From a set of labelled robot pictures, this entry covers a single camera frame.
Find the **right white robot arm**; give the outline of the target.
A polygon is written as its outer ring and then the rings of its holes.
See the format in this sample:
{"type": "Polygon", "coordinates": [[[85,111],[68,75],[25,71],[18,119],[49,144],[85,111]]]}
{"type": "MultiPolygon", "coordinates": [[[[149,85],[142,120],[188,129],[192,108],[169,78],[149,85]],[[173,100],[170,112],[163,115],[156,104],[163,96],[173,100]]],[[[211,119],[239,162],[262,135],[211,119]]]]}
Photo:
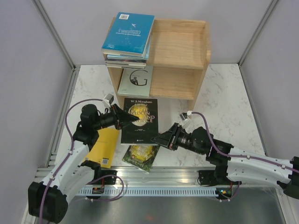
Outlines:
{"type": "Polygon", "coordinates": [[[172,151],[181,147],[205,155],[206,161],[215,165],[213,177],[219,184],[255,183],[280,189],[294,199],[299,197],[297,156],[285,160],[250,153],[214,139],[203,127],[187,133],[178,123],[174,123],[169,130],[159,133],[151,140],[172,151]]]}

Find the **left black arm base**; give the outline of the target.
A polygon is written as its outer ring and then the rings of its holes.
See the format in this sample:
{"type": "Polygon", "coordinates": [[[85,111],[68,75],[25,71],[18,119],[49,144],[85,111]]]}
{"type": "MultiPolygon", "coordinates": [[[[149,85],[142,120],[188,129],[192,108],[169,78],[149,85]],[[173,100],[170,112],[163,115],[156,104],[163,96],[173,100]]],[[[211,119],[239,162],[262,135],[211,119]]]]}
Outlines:
{"type": "MultiPolygon", "coordinates": [[[[101,170],[101,172],[94,177],[94,180],[97,180],[100,177],[107,176],[107,175],[117,175],[117,171],[110,170],[110,169],[101,170]]],[[[93,184],[105,186],[105,185],[114,185],[115,183],[116,183],[116,178],[114,176],[108,176],[94,182],[93,184]]]]}

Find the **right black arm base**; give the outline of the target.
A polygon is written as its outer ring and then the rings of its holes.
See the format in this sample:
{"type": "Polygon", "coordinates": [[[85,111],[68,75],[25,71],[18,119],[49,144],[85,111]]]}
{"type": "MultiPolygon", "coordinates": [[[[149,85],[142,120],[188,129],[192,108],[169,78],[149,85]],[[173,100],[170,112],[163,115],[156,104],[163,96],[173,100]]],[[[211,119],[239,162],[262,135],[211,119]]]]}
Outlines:
{"type": "Polygon", "coordinates": [[[198,170],[198,178],[197,182],[200,186],[203,187],[214,187],[217,185],[237,185],[238,182],[233,182],[228,178],[225,179],[217,179],[214,176],[214,170],[198,170]]]}

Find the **green forest cover book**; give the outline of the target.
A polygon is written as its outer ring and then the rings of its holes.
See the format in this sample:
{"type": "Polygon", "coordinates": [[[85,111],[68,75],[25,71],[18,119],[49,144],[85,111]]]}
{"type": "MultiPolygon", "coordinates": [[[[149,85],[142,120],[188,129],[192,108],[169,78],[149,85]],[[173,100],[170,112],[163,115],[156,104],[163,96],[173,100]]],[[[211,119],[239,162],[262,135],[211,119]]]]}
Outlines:
{"type": "Polygon", "coordinates": [[[124,154],[122,161],[149,173],[160,146],[132,145],[124,154]]]}

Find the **black Moon and Sixpence book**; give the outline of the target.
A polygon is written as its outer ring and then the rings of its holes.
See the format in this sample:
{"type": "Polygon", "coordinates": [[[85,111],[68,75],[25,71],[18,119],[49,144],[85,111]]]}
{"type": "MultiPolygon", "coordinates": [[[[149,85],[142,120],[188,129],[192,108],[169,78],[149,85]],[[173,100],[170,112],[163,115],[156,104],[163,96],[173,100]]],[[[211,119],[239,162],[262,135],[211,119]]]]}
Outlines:
{"type": "Polygon", "coordinates": [[[125,112],[138,117],[121,131],[122,145],[155,145],[158,135],[158,101],[152,98],[125,98],[125,112]]]}

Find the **blue Jules Verne book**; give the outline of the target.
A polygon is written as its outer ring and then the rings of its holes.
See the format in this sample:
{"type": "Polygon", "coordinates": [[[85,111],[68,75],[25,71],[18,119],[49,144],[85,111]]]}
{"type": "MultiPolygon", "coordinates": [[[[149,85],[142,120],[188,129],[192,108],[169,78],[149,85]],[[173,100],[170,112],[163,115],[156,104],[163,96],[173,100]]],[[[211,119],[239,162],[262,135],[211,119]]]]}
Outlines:
{"type": "Polygon", "coordinates": [[[119,12],[102,45],[104,54],[144,57],[154,16],[119,12]]]}

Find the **dark purple planets book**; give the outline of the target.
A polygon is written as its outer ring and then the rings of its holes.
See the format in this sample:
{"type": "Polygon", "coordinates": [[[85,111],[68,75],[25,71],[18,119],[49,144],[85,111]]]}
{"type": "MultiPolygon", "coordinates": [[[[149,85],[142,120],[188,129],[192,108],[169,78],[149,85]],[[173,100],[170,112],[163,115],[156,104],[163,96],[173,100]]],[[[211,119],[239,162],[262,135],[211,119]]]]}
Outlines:
{"type": "Polygon", "coordinates": [[[145,60],[107,59],[107,60],[105,60],[105,63],[132,65],[132,66],[146,66],[146,61],[145,60]]]}

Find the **white Great Gatsby book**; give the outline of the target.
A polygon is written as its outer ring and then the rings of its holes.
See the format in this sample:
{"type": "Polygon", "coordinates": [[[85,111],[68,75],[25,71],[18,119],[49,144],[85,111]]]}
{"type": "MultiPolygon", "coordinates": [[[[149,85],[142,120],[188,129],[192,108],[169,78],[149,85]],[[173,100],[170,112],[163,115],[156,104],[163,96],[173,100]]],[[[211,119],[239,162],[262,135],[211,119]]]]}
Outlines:
{"type": "Polygon", "coordinates": [[[153,66],[144,69],[124,69],[118,94],[121,96],[148,97],[150,95],[153,66]]]}

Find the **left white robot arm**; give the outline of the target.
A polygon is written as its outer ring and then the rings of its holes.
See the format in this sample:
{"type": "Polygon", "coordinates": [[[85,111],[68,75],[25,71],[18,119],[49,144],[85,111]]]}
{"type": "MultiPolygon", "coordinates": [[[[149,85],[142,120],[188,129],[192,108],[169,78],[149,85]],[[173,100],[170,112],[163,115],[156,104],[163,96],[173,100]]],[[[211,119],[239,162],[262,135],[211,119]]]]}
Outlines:
{"type": "Polygon", "coordinates": [[[40,223],[60,223],[75,195],[85,185],[98,184],[104,178],[99,163],[83,160],[98,140],[98,131],[111,126],[121,130],[138,119],[116,104],[105,113],[93,104],[83,106],[76,131],[70,134],[69,149],[42,181],[28,187],[29,214],[40,223]]]}

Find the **navy blue hardcover book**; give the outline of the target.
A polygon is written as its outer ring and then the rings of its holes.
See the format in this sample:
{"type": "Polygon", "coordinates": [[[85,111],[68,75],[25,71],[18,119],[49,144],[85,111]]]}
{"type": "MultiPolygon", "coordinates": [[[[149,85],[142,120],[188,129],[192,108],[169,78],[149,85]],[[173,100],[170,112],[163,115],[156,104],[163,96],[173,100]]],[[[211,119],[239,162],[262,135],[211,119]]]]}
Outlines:
{"type": "Polygon", "coordinates": [[[108,68],[121,68],[121,69],[145,69],[145,66],[131,66],[121,64],[106,64],[108,68]]]}

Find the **light blue thin book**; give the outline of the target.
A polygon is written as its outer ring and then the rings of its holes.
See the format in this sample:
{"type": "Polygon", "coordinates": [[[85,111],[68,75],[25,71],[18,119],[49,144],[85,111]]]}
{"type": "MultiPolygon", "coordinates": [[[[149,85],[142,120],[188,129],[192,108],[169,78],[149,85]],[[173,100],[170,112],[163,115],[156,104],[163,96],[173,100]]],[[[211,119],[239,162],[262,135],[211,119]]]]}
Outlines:
{"type": "Polygon", "coordinates": [[[148,60],[150,53],[150,41],[141,44],[139,42],[120,42],[118,44],[104,44],[102,46],[103,54],[115,57],[131,57],[141,60],[148,60]]]}

